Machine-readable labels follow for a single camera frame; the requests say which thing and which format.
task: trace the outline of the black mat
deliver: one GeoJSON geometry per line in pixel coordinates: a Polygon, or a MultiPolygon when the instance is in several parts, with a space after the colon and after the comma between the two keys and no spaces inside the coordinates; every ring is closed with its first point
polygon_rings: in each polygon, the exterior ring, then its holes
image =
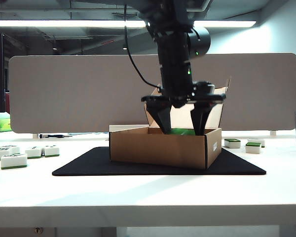
{"type": "Polygon", "coordinates": [[[261,175],[266,171],[222,149],[222,153],[207,170],[177,168],[164,165],[137,164],[110,161],[109,147],[96,147],[63,167],[55,170],[55,176],[80,175],[261,175]]]}

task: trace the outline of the box lid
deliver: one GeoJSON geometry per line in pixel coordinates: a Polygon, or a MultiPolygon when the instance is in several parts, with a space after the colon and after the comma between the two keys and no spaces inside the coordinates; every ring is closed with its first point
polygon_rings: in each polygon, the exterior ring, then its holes
{"type": "MultiPolygon", "coordinates": [[[[224,87],[218,87],[215,89],[214,94],[222,94],[226,93],[228,90],[228,86],[230,83],[230,79],[227,82],[227,86],[224,87]]],[[[155,89],[152,92],[152,95],[159,95],[160,93],[158,92],[157,89],[155,89]]],[[[146,104],[144,105],[145,108],[145,113],[147,116],[147,120],[149,123],[149,126],[151,127],[159,127],[156,121],[152,118],[152,116],[149,114],[149,112],[146,110],[146,104]]],[[[215,105],[206,122],[205,128],[210,129],[210,128],[218,128],[219,124],[221,122],[222,118],[222,107],[223,104],[217,104],[215,105]]],[[[171,127],[172,128],[193,128],[193,123],[191,119],[191,114],[190,111],[194,109],[193,104],[185,104],[181,108],[177,109],[172,106],[171,111],[170,111],[170,118],[171,118],[171,127]]]]}

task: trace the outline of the gray partition panel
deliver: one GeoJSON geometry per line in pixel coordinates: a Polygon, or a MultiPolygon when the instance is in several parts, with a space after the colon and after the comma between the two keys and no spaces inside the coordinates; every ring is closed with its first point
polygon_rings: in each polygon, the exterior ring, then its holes
{"type": "MultiPolygon", "coordinates": [[[[144,77],[160,83],[156,55],[133,56],[144,77]]],[[[193,59],[194,80],[225,86],[224,130],[293,129],[296,56],[211,54],[193,59]]],[[[11,126],[19,133],[108,131],[146,124],[144,84],[126,55],[16,56],[9,62],[11,126]]]]}

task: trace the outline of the cardboard box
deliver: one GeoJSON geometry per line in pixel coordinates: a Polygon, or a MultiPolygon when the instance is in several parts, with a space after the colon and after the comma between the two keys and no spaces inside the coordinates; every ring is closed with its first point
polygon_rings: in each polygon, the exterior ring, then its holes
{"type": "MultiPolygon", "coordinates": [[[[226,89],[218,88],[215,93],[226,89]]],[[[172,108],[172,128],[192,129],[192,108],[188,104],[180,109],[172,108]]],[[[222,151],[222,130],[218,128],[222,105],[212,109],[204,136],[163,134],[147,111],[146,115],[147,127],[110,132],[111,160],[207,169],[222,151]]]]}

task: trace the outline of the ceiling light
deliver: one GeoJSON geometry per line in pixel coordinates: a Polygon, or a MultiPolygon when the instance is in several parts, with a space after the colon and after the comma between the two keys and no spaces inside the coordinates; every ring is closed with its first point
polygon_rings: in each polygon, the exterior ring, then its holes
{"type": "MultiPolygon", "coordinates": [[[[256,21],[195,21],[194,26],[207,28],[229,27],[247,28],[252,27],[256,21]]],[[[101,20],[0,20],[0,27],[99,27],[99,28],[123,28],[124,21],[101,21],[101,20]]],[[[129,28],[143,28],[144,21],[126,21],[129,28]]]]}
{"type": "Polygon", "coordinates": [[[205,28],[249,28],[256,21],[194,21],[195,27],[205,28]]]}
{"type": "MultiPolygon", "coordinates": [[[[98,20],[0,20],[0,27],[100,27],[124,28],[124,21],[98,20]]],[[[129,28],[143,28],[144,21],[126,21],[129,28]]]]}

